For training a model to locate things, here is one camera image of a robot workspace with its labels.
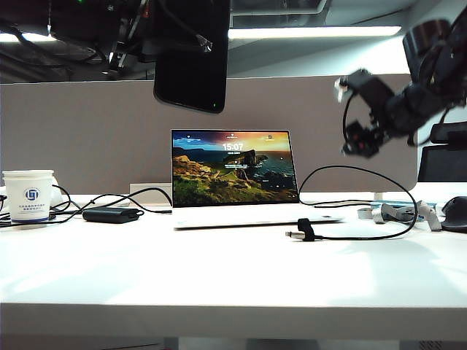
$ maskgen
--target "laptop screen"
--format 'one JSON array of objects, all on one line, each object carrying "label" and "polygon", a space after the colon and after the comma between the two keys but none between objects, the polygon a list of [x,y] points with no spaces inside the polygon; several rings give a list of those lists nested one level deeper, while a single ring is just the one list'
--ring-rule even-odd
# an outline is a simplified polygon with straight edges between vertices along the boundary
[{"label": "laptop screen", "polygon": [[288,131],[172,131],[175,208],[298,203]]}]

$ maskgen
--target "gray partition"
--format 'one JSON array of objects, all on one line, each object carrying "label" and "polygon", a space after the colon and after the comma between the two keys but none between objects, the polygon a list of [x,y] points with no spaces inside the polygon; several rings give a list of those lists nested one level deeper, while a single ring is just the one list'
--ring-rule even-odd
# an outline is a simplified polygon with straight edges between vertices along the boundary
[{"label": "gray partition", "polygon": [[[382,77],[400,90],[405,74]],[[172,128],[288,129],[298,183],[318,166],[363,166],[413,187],[417,150],[392,141],[370,160],[345,157],[336,77],[230,79],[225,111],[194,112],[158,103],[153,83],[73,82],[0,86],[1,168],[51,168],[72,193],[128,192],[135,182],[170,182]],[[356,98],[348,120],[368,122]],[[329,171],[306,190],[389,190],[372,176]]]}]

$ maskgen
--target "white paper cup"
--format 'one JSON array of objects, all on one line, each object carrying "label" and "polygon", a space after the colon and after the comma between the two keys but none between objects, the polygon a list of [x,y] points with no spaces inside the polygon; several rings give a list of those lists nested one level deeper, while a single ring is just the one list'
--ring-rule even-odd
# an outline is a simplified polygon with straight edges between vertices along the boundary
[{"label": "white paper cup", "polygon": [[53,170],[3,171],[12,222],[48,220],[52,174]]}]

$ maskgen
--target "black mouse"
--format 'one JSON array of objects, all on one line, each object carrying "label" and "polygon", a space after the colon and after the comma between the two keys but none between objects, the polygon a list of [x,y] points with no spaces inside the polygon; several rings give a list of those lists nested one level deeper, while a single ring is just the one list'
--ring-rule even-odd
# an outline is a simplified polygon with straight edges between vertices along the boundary
[{"label": "black mouse", "polygon": [[441,223],[443,230],[467,233],[467,197],[454,197],[442,209],[446,220]]}]

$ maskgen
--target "cord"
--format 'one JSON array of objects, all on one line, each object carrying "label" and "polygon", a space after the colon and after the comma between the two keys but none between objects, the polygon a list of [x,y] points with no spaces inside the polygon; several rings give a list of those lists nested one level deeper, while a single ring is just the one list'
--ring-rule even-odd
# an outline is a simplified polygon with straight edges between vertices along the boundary
[{"label": "cord", "polygon": [[347,100],[347,103],[345,104],[344,115],[342,116],[342,135],[344,136],[344,140],[346,144],[349,143],[349,136],[347,135],[347,132],[345,130],[347,127],[347,113],[349,111],[350,102],[356,95],[357,93],[354,91],[352,95],[349,97],[349,99]]},{"label": "cord", "polygon": [[4,203],[5,199],[7,199],[7,197],[5,195],[0,195],[0,201],[1,201],[0,211],[3,209],[3,203]]},{"label": "cord", "polygon": [[[418,218],[418,208],[417,208],[417,202],[415,201],[414,197],[410,194],[410,192],[408,190],[406,190],[406,188],[404,186],[402,186],[401,184],[399,184],[395,180],[392,180],[392,179],[390,179],[389,177],[387,177],[387,176],[385,176],[383,174],[377,173],[376,171],[372,171],[372,170],[368,170],[368,169],[364,169],[364,168],[359,168],[357,166],[340,166],[340,165],[322,166],[322,167],[314,170],[302,182],[300,188],[298,189],[298,198],[300,198],[300,193],[301,193],[302,189],[304,188],[304,185],[306,184],[306,182],[308,181],[308,179],[310,177],[312,177],[318,171],[325,170],[325,169],[331,169],[331,168],[345,168],[345,169],[358,170],[358,171],[370,173],[370,174],[373,174],[373,175],[377,175],[377,176],[382,177],[383,179],[386,179],[389,182],[395,184],[397,187],[401,188],[405,193],[407,193],[407,195],[409,195],[410,199],[412,200],[412,203],[414,204],[414,218],[410,222],[410,225],[408,226],[408,228],[406,228],[405,230],[403,230],[403,231],[401,231],[399,233],[394,233],[394,234],[386,235],[386,236],[373,236],[373,237],[327,237],[327,236],[319,236],[319,235],[314,234],[314,232],[313,232],[313,230],[312,230],[312,228],[310,226],[309,228],[310,228],[310,230],[312,232],[311,233],[312,234],[312,239],[311,239],[312,241],[315,238],[316,239],[328,239],[328,240],[331,240],[331,241],[376,241],[376,240],[381,240],[381,239],[388,239],[388,238],[395,238],[395,237],[402,236],[403,234],[409,232],[415,226],[415,223],[417,222],[417,218]],[[299,200],[300,200],[300,203],[305,204],[306,206],[314,206],[315,205],[313,203],[305,203],[301,199],[299,199]]]},{"label": "cord", "polygon": [[[438,124],[444,124],[444,119],[446,119],[446,116],[451,111],[451,109],[452,109],[452,107],[448,107],[448,108],[446,108],[444,110],[444,113],[441,116],[441,119],[439,120]],[[414,141],[414,137],[415,137],[415,131],[413,133],[411,133],[409,135],[409,138],[407,139],[407,145],[409,145],[410,147],[423,146],[424,144],[427,144],[430,141],[430,136],[429,136],[425,140],[423,140],[422,142],[416,144],[415,141]]]},{"label": "cord", "polygon": [[2,52],[2,51],[0,51],[0,58],[13,61],[13,62],[15,62],[15,63],[17,63],[17,64],[24,64],[24,65],[30,66],[30,67],[50,68],[50,69],[54,69],[54,68],[65,68],[65,66],[64,66],[63,64],[45,64],[45,63],[26,62],[26,61],[17,59],[17,58],[15,58],[15,57],[13,57],[13,56],[10,56],[10,55],[6,54],[5,52]]},{"label": "cord", "polygon": [[[334,203],[346,203],[346,202],[358,202],[358,203],[348,203],[348,204],[338,204],[336,206],[326,206],[324,204],[334,204]],[[315,208],[342,208],[344,206],[370,206],[372,201],[361,200],[361,199],[346,199],[344,201],[327,201],[327,202],[317,202],[310,203],[307,205],[312,205]]]},{"label": "cord", "polygon": [[[61,63],[60,65],[44,65],[46,68],[65,68],[67,66],[101,66],[101,65],[104,65],[106,64],[107,62],[107,58],[105,56],[105,54],[103,54],[102,51],[100,51],[99,48],[97,48],[95,45],[92,45],[90,47],[88,47],[88,49],[92,49],[94,51],[94,54],[92,54],[91,56],[87,57],[87,58],[84,58],[84,59],[81,59],[81,60],[72,60],[72,59],[69,59],[69,58],[63,58],[59,55],[56,55],[42,47],[40,47],[39,45],[36,45],[34,44],[33,42],[30,42],[29,40],[27,40],[24,36],[23,36],[23,33],[21,31],[19,31],[18,29],[16,29],[15,27],[12,27],[12,26],[8,26],[4,21],[0,20],[0,31],[3,31],[4,33],[8,33],[8,34],[12,34],[14,36],[16,36],[16,38],[18,39],[18,41],[25,47],[37,52],[37,53],[40,53],[42,54],[43,56],[45,57],[48,57],[49,59],[52,59],[54,61],[57,61],[59,63]],[[96,55],[98,55],[101,59],[100,62],[98,63],[88,63],[88,61],[94,57],[96,57]]]},{"label": "cord", "polygon": [[148,346],[157,346],[157,345],[160,345],[160,343],[131,345],[131,346],[124,346],[124,347],[118,346],[117,348],[105,348],[105,349],[102,349],[102,350],[136,349],[136,348],[145,348],[145,347],[148,347]]},{"label": "cord", "polygon": [[198,40],[200,46],[204,48],[205,53],[210,53],[212,51],[212,42],[210,42],[200,33],[196,33],[194,29],[192,29],[189,25],[180,20],[172,11],[170,11],[167,7],[166,0],[159,0],[159,4],[166,15],[168,15],[181,29],[193,35]]},{"label": "cord", "polygon": [[408,7],[404,7],[403,9],[397,9],[396,11],[392,11],[392,12],[389,12],[389,13],[385,13],[385,14],[383,14],[383,15],[379,15],[379,16],[375,16],[375,17],[371,17],[371,18],[366,18],[365,20],[359,20],[358,22],[352,23],[351,26],[354,26],[354,25],[356,25],[356,24],[361,24],[361,23],[369,22],[370,20],[377,20],[377,19],[379,19],[379,18],[383,18],[383,17],[395,15],[396,13],[406,11],[407,9],[408,9]]},{"label": "cord", "polygon": [[[5,214],[0,215],[0,228],[12,228],[12,227],[26,226],[26,225],[63,224],[65,222],[69,221],[72,217],[75,217],[76,215],[81,214],[91,204],[96,204],[96,201],[98,199],[103,198],[103,197],[107,197],[107,196],[120,197],[120,199],[118,199],[116,201],[113,201],[111,203],[108,203],[108,204],[104,204],[102,206],[96,206],[96,208],[105,207],[105,206],[112,206],[112,205],[115,205],[115,204],[117,204],[117,203],[119,203],[121,201],[124,201],[125,199],[128,199],[132,203],[134,203],[136,206],[138,206],[140,209],[142,209],[143,211],[148,211],[150,213],[156,213],[156,214],[170,214],[171,213],[171,210],[152,210],[152,209],[148,209],[148,208],[144,207],[143,205],[141,205],[140,203],[138,203],[137,201],[135,201],[132,198],[133,196],[138,195],[139,193],[143,193],[143,192],[147,192],[147,191],[151,191],[151,190],[157,190],[158,192],[161,192],[165,196],[167,201],[172,206],[172,201],[171,201],[171,198],[169,197],[169,195],[167,195],[167,193],[165,193],[165,191],[163,191],[163,190],[161,190],[160,188],[157,188],[157,187],[148,187],[148,188],[145,188],[143,190],[139,190],[139,191],[130,193],[129,195],[120,195],[120,194],[115,194],[115,193],[106,193],[106,194],[103,194],[103,195],[98,195],[95,198],[91,199],[89,202],[87,202],[83,207],[80,207],[74,201],[71,200],[70,194],[63,187],[55,185],[55,184],[53,184],[53,186],[57,187],[61,191],[65,192],[68,200],[63,202],[63,203],[59,203],[56,206],[50,208],[51,212],[50,212],[50,216],[49,216],[48,221],[27,222],[27,223],[22,223],[22,222],[20,222],[20,223],[11,223],[9,213],[5,213]],[[1,200],[1,204],[3,205],[4,198],[0,198],[0,200]],[[75,205],[78,208],[78,210],[67,211],[66,209],[69,208],[70,203]],[[59,206],[62,206],[62,205],[65,205],[65,204],[66,204],[66,208],[58,209]],[[68,214],[69,217],[67,217],[66,219],[58,220],[58,221],[51,221],[51,219],[55,218],[56,215],[65,215],[65,214]]]},{"label": "cord", "polygon": [[[420,63],[420,67],[418,69],[417,73],[417,79],[418,81],[421,81],[422,79],[425,80],[424,85],[428,86],[428,83],[431,81],[431,77],[433,76],[434,70],[436,68],[436,64],[438,63],[439,56],[441,55],[441,51],[443,50],[444,47],[447,46],[447,43],[445,40],[441,40],[440,42],[437,42],[426,54],[425,57],[422,59],[422,62]],[[431,62],[431,69],[429,74],[424,74],[422,76],[422,73],[426,69],[426,66],[428,63]]]}]

